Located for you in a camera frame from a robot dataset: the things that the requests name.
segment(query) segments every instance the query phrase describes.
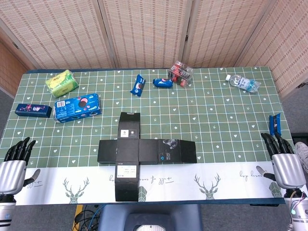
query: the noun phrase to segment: green checkered tablecloth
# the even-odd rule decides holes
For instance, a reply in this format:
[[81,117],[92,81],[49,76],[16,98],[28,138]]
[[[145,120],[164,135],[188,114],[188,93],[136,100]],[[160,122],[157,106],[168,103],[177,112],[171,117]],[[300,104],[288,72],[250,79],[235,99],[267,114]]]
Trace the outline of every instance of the green checkered tablecloth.
[[[146,79],[142,96],[132,95],[137,74]],[[239,74],[261,83],[249,93],[225,81]],[[99,140],[117,138],[121,112],[141,113],[142,139],[183,139],[196,143],[199,163],[269,161],[261,132],[268,132],[269,115],[281,113],[282,135],[291,140],[277,91],[268,67],[194,69],[187,88],[153,86],[167,70],[76,72],[79,88],[55,99],[45,81],[54,73],[24,74],[0,144],[6,150],[29,136],[37,140],[28,167],[98,166]],[[98,93],[103,114],[64,124],[53,118],[18,117],[19,103],[45,104]]]

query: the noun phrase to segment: gray floor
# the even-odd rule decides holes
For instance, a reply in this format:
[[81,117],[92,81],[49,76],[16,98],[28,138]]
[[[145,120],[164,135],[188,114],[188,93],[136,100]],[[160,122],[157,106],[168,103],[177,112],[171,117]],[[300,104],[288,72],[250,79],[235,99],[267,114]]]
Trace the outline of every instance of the gray floor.
[[[283,107],[292,132],[308,132],[306,116],[308,87],[304,87]],[[11,109],[13,100],[0,91],[0,133]],[[13,231],[70,231],[73,225],[75,205],[34,205],[16,207]],[[260,231],[287,230],[289,215],[284,205],[263,207],[250,205],[202,205],[205,231]]]

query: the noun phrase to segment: clear plastic box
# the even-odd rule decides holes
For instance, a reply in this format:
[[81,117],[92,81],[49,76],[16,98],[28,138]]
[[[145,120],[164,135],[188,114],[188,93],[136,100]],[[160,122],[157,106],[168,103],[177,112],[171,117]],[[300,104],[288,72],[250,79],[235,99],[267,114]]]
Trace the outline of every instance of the clear plastic box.
[[168,78],[173,82],[185,87],[193,78],[193,69],[186,64],[176,61],[168,70]]

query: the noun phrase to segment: water bottle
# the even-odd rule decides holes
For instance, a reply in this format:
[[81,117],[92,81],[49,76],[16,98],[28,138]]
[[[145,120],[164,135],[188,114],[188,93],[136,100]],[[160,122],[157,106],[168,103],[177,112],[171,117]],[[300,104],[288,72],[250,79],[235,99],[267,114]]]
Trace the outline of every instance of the water bottle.
[[239,75],[227,75],[226,81],[229,81],[232,86],[242,88],[248,92],[257,92],[260,83],[254,79],[247,79]]

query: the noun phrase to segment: woven panel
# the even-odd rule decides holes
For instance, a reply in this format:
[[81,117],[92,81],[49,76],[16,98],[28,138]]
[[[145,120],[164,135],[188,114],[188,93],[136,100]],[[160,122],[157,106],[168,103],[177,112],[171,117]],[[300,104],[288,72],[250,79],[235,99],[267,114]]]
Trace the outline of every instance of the woven panel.
[[19,60],[0,42],[0,87],[14,96],[26,71]]
[[91,0],[1,1],[1,19],[42,68],[107,68]]
[[188,54],[193,67],[233,66],[268,0],[204,0],[198,8]]
[[104,0],[120,68],[171,67],[179,54],[186,0]]
[[269,66],[280,95],[308,73],[307,9],[308,1],[279,0],[239,62]]

